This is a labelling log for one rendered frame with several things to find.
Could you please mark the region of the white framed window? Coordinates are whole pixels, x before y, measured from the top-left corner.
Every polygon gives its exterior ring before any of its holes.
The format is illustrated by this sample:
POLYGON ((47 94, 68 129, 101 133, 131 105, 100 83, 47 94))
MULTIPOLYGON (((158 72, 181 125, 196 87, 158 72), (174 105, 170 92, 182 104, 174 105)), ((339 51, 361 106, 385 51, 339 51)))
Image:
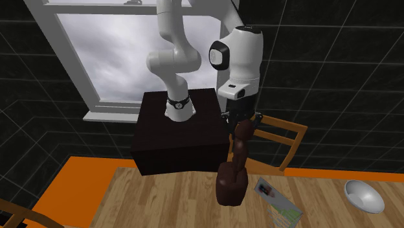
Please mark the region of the white framed window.
POLYGON ((157 24, 157 0, 24 0, 94 122, 137 121, 146 92, 165 92, 146 59, 172 49, 157 24))

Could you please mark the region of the grey printed booklet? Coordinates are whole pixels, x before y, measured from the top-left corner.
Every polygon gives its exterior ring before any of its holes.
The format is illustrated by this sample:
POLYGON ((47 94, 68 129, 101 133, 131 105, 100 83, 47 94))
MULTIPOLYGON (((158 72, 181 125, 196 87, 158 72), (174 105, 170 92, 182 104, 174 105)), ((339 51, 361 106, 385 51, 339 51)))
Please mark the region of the grey printed booklet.
POLYGON ((277 191, 262 177, 259 178, 254 191, 268 204, 270 228, 295 228, 303 212, 291 201, 277 191))

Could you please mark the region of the white bowl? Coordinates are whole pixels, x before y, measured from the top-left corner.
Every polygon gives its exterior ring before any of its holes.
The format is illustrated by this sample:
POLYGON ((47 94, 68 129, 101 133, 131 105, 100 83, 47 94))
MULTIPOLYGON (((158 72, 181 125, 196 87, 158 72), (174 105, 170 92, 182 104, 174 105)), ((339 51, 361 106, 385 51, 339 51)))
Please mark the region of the white bowl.
POLYGON ((359 180, 348 180, 344 185, 347 200, 357 209, 370 214, 379 214, 385 209, 383 198, 369 184, 359 180))

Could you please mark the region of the brown wooden figure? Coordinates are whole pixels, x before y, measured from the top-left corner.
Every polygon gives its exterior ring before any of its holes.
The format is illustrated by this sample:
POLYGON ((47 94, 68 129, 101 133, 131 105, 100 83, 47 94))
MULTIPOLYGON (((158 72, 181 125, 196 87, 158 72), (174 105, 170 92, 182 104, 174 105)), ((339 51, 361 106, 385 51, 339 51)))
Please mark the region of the brown wooden figure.
POLYGON ((216 178, 216 199, 222 206, 241 205, 248 187, 245 164, 248 158, 248 141, 252 138, 254 126, 250 120, 243 120, 234 131, 234 152, 231 162, 223 162, 216 178))

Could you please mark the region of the dark robot stand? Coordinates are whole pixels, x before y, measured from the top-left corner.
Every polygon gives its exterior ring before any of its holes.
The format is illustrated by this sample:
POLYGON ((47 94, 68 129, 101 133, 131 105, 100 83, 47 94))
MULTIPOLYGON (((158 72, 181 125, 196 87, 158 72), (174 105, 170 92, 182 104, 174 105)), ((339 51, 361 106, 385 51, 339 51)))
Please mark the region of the dark robot stand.
POLYGON ((217 172, 227 160, 229 133, 215 89, 191 89, 189 95, 196 114, 174 122, 164 115, 166 91, 144 94, 130 150, 142 175, 217 172))

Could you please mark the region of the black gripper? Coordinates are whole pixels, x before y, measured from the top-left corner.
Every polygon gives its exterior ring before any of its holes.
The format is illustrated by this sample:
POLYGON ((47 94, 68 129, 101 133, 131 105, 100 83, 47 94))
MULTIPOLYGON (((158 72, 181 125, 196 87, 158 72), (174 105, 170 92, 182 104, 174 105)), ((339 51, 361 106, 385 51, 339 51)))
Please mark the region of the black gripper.
POLYGON ((229 134, 234 135, 234 122, 250 119, 253 115, 254 119, 251 122, 254 130, 260 125, 264 116, 260 112, 255 112, 255 104, 256 95, 243 97, 238 100, 227 100, 226 111, 228 112, 223 112, 221 119, 229 134))

